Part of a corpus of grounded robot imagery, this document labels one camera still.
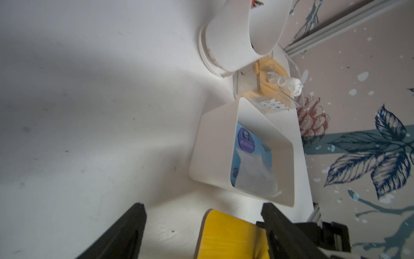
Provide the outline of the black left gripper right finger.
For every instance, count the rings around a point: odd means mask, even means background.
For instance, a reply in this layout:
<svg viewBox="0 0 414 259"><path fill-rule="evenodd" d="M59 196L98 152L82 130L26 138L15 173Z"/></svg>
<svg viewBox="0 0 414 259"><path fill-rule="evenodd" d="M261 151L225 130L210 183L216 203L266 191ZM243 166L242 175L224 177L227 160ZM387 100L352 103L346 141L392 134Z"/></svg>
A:
<svg viewBox="0 0 414 259"><path fill-rule="evenodd" d="M263 204L261 216L269 245L275 259L283 251L286 259L326 259L327 256L293 224L274 204Z"/></svg>

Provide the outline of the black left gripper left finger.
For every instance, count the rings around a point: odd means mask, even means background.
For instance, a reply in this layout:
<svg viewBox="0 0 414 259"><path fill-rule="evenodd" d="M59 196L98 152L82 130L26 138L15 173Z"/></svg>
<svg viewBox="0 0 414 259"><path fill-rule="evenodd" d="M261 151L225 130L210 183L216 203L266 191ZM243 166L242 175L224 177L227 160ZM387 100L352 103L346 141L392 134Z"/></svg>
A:
<svg viewBox="0 0 414 259"><path fill-rule="evenodd" d="M137 259L146 221L144 204L135 203L78 257L80 259Z"/></svg>

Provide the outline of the yellow plastic lid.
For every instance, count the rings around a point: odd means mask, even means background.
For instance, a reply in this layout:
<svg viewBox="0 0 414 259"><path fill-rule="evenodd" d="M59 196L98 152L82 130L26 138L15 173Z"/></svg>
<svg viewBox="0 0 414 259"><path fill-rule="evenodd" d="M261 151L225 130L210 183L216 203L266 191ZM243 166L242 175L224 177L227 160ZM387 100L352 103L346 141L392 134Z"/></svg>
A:
<svg viewBox="0 0 414 259"><path fill-rule="evenodd" d="M266 230L215 209L202 220L196 259L269 259Z"/></svg>

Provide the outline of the blue white tissue pack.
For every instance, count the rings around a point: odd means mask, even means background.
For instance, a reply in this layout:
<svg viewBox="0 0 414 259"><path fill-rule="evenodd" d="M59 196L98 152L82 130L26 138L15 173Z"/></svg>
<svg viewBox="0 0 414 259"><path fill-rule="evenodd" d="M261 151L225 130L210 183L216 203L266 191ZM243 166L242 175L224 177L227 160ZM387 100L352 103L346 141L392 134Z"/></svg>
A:
<svg viewBox="0 0 414 259"><path fill-rule="evenodd" d="M236 128L230 182L234 188L255 196L281 195L272 169L271 148L240 123Z"/></svg>

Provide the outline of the white rectangular bin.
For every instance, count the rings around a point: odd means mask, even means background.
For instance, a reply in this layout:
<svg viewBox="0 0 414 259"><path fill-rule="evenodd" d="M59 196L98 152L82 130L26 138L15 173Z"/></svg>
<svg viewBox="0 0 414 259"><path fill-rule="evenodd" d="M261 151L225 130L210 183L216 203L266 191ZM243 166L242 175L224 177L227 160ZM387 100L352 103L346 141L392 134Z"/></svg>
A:
<svg viewBox="0 0 414 259"><path fill-rule="evenodd" d="M232 186L230 170L238 123L271 148L272 169L276 173L281 195L263 198ZM295 203L293 145L245 98L239 98L202 115L189 175L195 181L238 194L254 196L289 207L293 207Z"/></svg>

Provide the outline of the bamboo tissue box lid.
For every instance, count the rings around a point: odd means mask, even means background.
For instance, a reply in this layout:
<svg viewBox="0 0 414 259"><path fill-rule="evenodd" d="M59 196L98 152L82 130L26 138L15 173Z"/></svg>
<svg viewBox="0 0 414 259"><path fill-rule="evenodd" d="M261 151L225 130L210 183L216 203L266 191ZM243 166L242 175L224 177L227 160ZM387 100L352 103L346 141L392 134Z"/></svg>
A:
<svg viewBox="0 0 414 259"><path fill-rule="evenodd" d="M279 93L275 75L289 77L289 73L271 56L265 56L242 68L237 73L236 96L245 96L253 91L256 95L275 97Z"/></svg>

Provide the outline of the clear plastic tissue box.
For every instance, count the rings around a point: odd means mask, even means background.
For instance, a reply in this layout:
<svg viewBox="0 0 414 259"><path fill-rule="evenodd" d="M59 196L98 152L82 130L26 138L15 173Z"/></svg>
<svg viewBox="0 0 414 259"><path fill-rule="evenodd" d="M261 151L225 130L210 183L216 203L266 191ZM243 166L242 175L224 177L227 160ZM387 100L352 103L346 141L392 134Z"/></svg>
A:
<svg viewBox="0 0 414 259"><path fill-rule="evenodd" d="M280 46L233 75L234 96L246 98L261 113L299 109L304 105L300 70Z"/></svg>

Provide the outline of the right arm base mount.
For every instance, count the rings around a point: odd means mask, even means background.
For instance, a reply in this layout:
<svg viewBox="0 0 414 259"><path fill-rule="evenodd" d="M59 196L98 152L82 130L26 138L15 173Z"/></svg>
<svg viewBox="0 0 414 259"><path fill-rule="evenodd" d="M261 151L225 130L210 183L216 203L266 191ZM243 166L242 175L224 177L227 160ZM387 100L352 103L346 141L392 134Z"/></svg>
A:
<svg viewBox="0 0 414 259"><path fill-rule="evenodd" d="M315 222L294 223L315 245L327 256L327 259L339 259L333 255L336 252L351 252L348 227L336 222L322 223L319 227ZM264 229L264 222L256 222L256 225ZM283 251L276 259L285 259Z"/></svg>

